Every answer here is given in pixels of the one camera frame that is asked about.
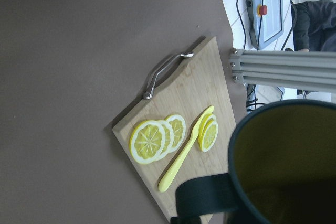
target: yellow knife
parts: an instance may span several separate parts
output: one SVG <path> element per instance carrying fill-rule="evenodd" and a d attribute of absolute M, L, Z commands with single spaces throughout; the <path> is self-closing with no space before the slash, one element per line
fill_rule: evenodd
<path fill-rule="evenodd" d="M 186 158 L 188 152 L 190 151 L 191 147 L 195 143 L 197 137 L 198 137 L 198 131 L 199 131 L 199 126 L 201 124 L 201 121 L 203 117 L 207 114 L 211 114 L 214 111 L 214 107 L 211 105 L 209 106 L 203 113 L 200 115 L 198 118 L 197 122 L 195 123 L 191 135 L 189 138 L 189 141 L 181 151 L 181 153 L 177 156 L 175 161 L 172 163 L 171 167 L 167 170 L 167 172 L 163 175 L 159 182 L 159 191 L 164 192 L 167 191 L 169 188 L 170 184 L 172 183 L 173 179 L 175 178 L 177 172 L 179 171 L 184 159 Z"/>

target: mug rim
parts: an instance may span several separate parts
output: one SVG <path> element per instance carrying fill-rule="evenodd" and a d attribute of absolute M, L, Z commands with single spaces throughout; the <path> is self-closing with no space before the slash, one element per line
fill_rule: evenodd
<path fill-rule="evenodd" d="M 244 203 L 244 206 L 257 218 L 258 221 L 261 223 L 270 223 L 268 219 L 264 217 L 263 214 L 259 212 L 259 210 L 254 206 L 254 204 L 249 200 L 247 197 L 246 193 L 243 190 L 242 185 L 239 182 L 237 173 L 236 173 L 236 168 L 234 165 L 234 148 L 236 144 L 237 137 L 244 127 L 244 125 L 249 122 L 251 119 L 254 117 L 258 116 L 261 113 L 264 113 L 268 110 L 274 109 L 274 108 L 279 108 L 282 106 L 291 106 L 291 105 L 314 105 L 314 106 L 321 106 L 324 108 L 330 108 L 336 110 L 336 104 L 331 103 L 331 102 L 324 102 L 324 101 L 317 101 L 317 100 L 302 100 L 302 99 L 297 99 L 297 100 L 283 100 L 283 101 L 278 101 L 278 102 L 273 102 L 270 104 L 266 104 L 260 108 L 258 108 L 256 111 L 248 114 L 245 116 L 236 126 L 235 130 L 233 131 L 230 142 L 229 142 L 229 147 L 228 147 L 228 173 L 230 176 L 230 179 L 232 181 L 232 184 L 236 190 L 236 192 L 239 195 L 239 199 Z"/>

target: emergency stop button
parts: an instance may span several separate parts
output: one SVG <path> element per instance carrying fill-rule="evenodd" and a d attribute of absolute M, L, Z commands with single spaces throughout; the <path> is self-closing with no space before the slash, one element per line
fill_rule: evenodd
<path fill-rule="evenodd" d="M 257 7 L 258 16 L 263 16 L 267 14 L 267 5 L 258 5 Z"/>

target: red button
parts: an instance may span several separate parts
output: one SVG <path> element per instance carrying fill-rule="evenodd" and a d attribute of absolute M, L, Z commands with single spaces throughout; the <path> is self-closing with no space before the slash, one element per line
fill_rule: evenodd
<path fill-rule="evenodd" d="M 260 5 L 260 6 L 258 7 L 258 14 L 259 14 L 260 16 L 262 16 L 262 15 L 266 15 L 266 14 L 267 14 L 267 5 Z"/>

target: toy lemon slice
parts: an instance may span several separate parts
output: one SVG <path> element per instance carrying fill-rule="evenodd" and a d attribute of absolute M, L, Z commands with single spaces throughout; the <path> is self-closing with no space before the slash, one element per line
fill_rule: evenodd
<path fill-rule="evenodd" d="M 198 143 L 202 152 L 207 152 L 215 144 L 218 135 L 217 121 L 210 119 L 205 127 L 201 137 L 198 138 Z"/>
<path fill-rule="evenodd" d="M 164 132 L 165 132 L 165 143 L 164 143 L 164 147 L 162 149 L 161 154 L 159 155 L 157 160 L 163 159 L 169 152 L 171 147 L 173 146 L 174 143 L 174 130 L 173 127 L 171 126 L 171 124 L 169 122 L 167 122 L 166 120 L 159 120 L 159 123 L 161 123 L 161 125 L 164 128 Z"/>
<path fill-rule="evenodd" d="M 181 115 L 175 114 L 166 117 L 165 119 L 173 128 L 174 142 L 169 152 L 176 151 L 182 144 L 186 132 L 185 120 Z"/>
<path fill-rule="evenodd" d="M 202 119 L 201 121 L 201 124 L 200 124 L 200 127 L 199 127 L 199 130 L 198 130 L 198 135 L 199 136 L 202 136 L 203 132 L 204 132 L 204 128 L 205 128 L 205 125 L 207 124 L 207 122 L 209 122 L 210 120 L 214 120 L 214 121 L 217 121 L 217 118 L 214 114 L 207 114 L 204 116 L 204 118 Z"/>
<path fill-rule="evenodd" d="M 129 148 L 132 157 L 140 164 L 156 161 L 165 145 L 165 130 L 155 120 L 140 123 L 133 131 Z"/>

